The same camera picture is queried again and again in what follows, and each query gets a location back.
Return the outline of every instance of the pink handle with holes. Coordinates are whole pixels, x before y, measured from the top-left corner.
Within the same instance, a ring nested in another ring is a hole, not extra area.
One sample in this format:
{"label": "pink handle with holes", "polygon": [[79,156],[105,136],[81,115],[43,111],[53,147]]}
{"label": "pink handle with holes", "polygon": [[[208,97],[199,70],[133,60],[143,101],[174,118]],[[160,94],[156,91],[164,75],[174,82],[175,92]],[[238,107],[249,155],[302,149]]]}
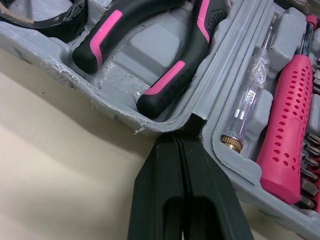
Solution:
{"label": "pink handle with holes", "polygon": [[257,158],[264,190],[292,205],[300,200],[300,157],[311,96],[309,57],[295,55],[275,90],[267,133]]}

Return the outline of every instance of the tool compartment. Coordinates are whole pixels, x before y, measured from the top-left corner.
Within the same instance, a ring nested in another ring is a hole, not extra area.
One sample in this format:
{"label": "tool compartment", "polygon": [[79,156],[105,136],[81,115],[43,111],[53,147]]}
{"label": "tool compartment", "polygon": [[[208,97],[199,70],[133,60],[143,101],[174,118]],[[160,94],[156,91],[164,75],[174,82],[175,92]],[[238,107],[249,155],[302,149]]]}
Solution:
{"label": "tool compartment", "polygon": [[[25,17],[32,16],[34,20],[43,20],[65,11],[69,6],[64,4],[69,1],[58,0],[61,4],[50,3],[47,6],[53,11],[43,12],[38,7],[39,1],[32,0],[32,8],[26,11],[21,7],[20,2],[23,1],[16,0],[10,5],[10,10]],[[41,67],[62,84],[81,91],[91,99],[96,109],[126,123],[136,132],[159,135],[182,128],[191,115],[203,119],[206,122],[201,132],[203,145],[227,173],[239,199],[259,207],[300,236],[319,239],[320,215],[313,210],[289,206],[264,191],[260,184],[262,170],[255,163],[266,134],[264,129],[268,124],[279,72],[300,47],[306,30],[305,16],[294,8],[284,10],[271,0],[231,0],[228,17],[218,25],[215,43],[210,46],[209,54],[200,64],[193,81],[182,97],[159,118],[151,120],[138,113],[135,101],[166,71],[184,46],[193,1],[156,14],[137,25],[119,42],[101,70],[88,75],[73,63],[72,52],[99,21],[110,2],[89,0],[85,31],[69,43],[0,21],[0,47]],[[277,20],[268,50],[270,68],[266,85],[254,107],[243,150],[238,154],[221,143],[220,136],[250,58],[263,44],[274,13]],[[310,58],[315,67],[314,54],[320,50],[319,29],[313,38]],[[319,95],[314,94],[307,127],[308,132],[318,135],[319,104]]]}

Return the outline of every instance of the black tool handle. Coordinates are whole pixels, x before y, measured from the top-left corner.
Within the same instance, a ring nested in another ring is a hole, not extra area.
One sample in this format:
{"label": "black tool handle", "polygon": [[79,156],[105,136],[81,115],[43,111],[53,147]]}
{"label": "black tool handle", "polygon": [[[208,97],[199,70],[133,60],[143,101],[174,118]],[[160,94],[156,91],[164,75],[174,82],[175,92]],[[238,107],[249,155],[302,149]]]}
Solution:
{"label": "black tool handle", "polygon": [[94,74],[125,34],[142,20],[186,0],[113,0],[100,21],[72,54],[74,63]]}
{"label": "black tool handle", "polygon": [[160,136],[135,179],[128,240],[253,240],[233,186],[198,137]]}
{"label": "black tool handle", "polygon": [[138,100],[136,107],[141,114],[150,119],[157,118],[188,86],[206,56],[215,28],[226,16],[224,0],[195,1],[186,45],[169,70]]}

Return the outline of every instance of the gray plastic tray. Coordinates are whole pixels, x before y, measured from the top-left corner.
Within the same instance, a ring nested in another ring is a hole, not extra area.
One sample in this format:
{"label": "gray plastic tray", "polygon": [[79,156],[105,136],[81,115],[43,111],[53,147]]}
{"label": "gray plastic tray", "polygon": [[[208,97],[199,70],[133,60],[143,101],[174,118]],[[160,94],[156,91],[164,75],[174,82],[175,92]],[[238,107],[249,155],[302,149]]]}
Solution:
{"label": "gray plastic tray", "polygon": [[[41,0],[31,0],[31,8],[16,0],[10,9],[34,20],[53,17],[68,8],[44,12]],[[0,22],[0,47],[42,68],[62,84],[88,96],[93,106],[119,119],[136,132],[159,135],[182,128],[191,115],[203,119],[203,145],[230,177],[240,200],[253,204],[282,226],[305,239],[320,239],[320,214],[289,206],[261,188],[261,169],[255,163],[268,124],[277,75],[292,59],[306,29],[305,16],[294,8],[284,10],[272,0],[232,0],[227,19],[215,32],[215,44],[199,66],[185,94],[158,119],[139,114],[135,96],[152,85],[173,62],[183,47],[191,16],[192,1],[157,14],[132,29],[95,75],[87,75],[72,61],[72,50],[97,23],[111,0],[88,0],[89,20],[84,33],[65,44],[35,30]],[[251,56],[262,45],[273,14],[278,18],[268,52],[271,60],[266,88],[260,94],[245,136],[241,155],[220,142],[221,133],[238,94]],[[320,31],[314,34],[314,54],[320,50]],[[308,129],[320,133],[320,98],[312,97]]]}

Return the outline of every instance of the white surface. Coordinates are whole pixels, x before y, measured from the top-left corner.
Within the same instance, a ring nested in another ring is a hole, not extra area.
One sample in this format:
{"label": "white surface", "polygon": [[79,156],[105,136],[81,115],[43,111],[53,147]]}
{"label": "white surface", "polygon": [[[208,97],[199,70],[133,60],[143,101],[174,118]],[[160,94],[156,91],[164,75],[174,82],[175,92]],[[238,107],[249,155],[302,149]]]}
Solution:
{"label": "white surface", "polygon": [[[0,239],[126,240],[155,139],[0,50]],[[300,240],[243,204],[256,240]]]}

